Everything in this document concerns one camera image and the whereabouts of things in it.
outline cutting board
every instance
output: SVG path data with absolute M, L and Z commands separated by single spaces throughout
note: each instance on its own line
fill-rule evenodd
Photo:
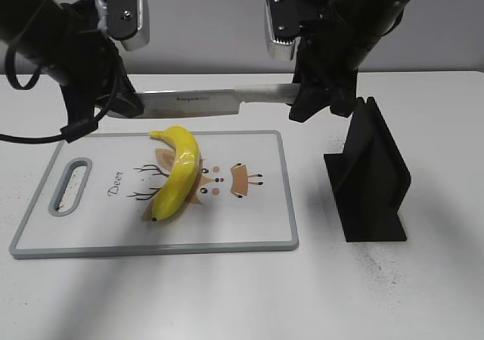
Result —
M 179 213 L 159 222 L 151 220 L 151 205 L 168 180 L 171 147 L 145 133 L 92 134 L 60 143 L 11 254 L 21 259 L 295 249 L 279 132 L 194 136 L 202 156 L 199 179 Z M 77 168 L 84 172 L 75 178 Z

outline white table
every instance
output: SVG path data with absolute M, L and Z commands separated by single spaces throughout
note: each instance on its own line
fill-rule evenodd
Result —
M 290 75 L 133 76 L 138 90 L 230 88 Z M 61 93 L 0 80 L 0 131 L 54 134 Z M 343 147 L 349 120 L 328 110 L 301 125 L 282 104 L 239 116 L 105 119 L 102 132 L 276 129 L 299 230 L 293 252 L 16 261 L 8 245 L 53 145 L 0 144 L 0 337 L 4 339 L 484 338 L 484 75 L 369 73 L 412 174 L 400 210 L 406 243 L 346 243 L 323 153 Z

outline banana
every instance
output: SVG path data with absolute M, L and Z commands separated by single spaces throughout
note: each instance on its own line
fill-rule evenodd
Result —
M 161 221 L 174 215 L 190 193 L 200 168 L 200 149 L 195 137 L 180 126 L 151 131 L 150 138 L 165 141 L 176 150 L 168 181 L 154 198 L 153 221 Z

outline deer illustration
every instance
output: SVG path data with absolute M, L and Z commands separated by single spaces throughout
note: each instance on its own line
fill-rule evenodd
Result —
M 154 172 L 152 175 L 162 175 L 166 178 L 169 177 L 169 174 L 164 172 L 162 169 L 166 170 L 167 172 L 170 172 L 172 170 L 173 163 L 175 161 L 175 151 L 170 149 L 156 149 L 155 155 L 159 166 L 143 165 L 140 168 L 135 168 L 135 170 L 138 170 L 138 172 L 152 171 Z M 214 166 L 212 168 L 212 172 L 214 174 L 218 174 L 219 171 L 220 171 L 220 168 L 218 166 Z M 263 184 L 261 181 L 258 181 L 258 182 L 250 181 L 250 178 L 255 178 L 255 177 L 261 178 L 262 174 L 249 175 L 247 171 L 247 167 L 245 165 L 242 165 L 241 163 L 234 165 L 230 169 L 230 172 L 232 176 L 232 185 L 231 185 L 230 191 L 237 198 L 243 198 L 244 196 L 247 196 L 249 191 L 249 184 L 253 184 L 253 185 Z M 198 197 L 199 193 L 207 194 L 208 189 L 206 188 L 206 186 L 208 184 L 223 183 L 225 181 L 224 178 L 211 178 L 207 176 L 208 173 L 209 173 L 209 169 L 207 168 L 202 168 L 200 170 L 200 174 L 194 183 L 194 189 L 191 191 L 190 194 L 188 194 L 188 197 L 186 199 L 187 202 L 192 202 L 194 204 L 203 204 Z M 158 191 L 160 191 L 160 189 L 161 187 L 150 187 L 151 192 L 149 193 L 134 192 L 132 195 L 129 195 L 129 197 L 135 197 L 136 200 L 149 200 L 153 198 L 158 193 Z M 220 189 L 217 187 L 214 187 L 212 189 L 212 195 L 219 195 L 219 194 L 220 194 Z

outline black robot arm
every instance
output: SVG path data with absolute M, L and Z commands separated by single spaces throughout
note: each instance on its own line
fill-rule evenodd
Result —
M 294 83 L 300 83 L 290 119 L 319 110 L 349 116 L 355 107 L 361 62 L 398 26 L 410 0 L 267 0 L 267 39 L 273 57 L 291 59 L 300 38 Z
M 136 4 L 135 0 L 121 1 Z M 41 71 L 48 74 L 60 84 L 68 121 L 60 135 L 52 138 L 2 135 L 1 139 L 28 144 L 57 139 L 71 142 L 96 130 L 99 119 L 108 110 L 126 117 L 143 112 L 118 50 L 107 34 L 98 29 L 96 0 L 60 5 L 54 0 L 0 0 L 0 9 L 4 11 L 0 39 L 8 44 L 5 73 L 9 82 L 16 89 L 30 89 Z M 135 19 L 119 21 L 125 24 L 118 24 L 120 29 L 136 24 Z M 38 67 L 25 86 L 15 74 L 16 53 Z M 95 107 L 101 108 L 96 116 Z

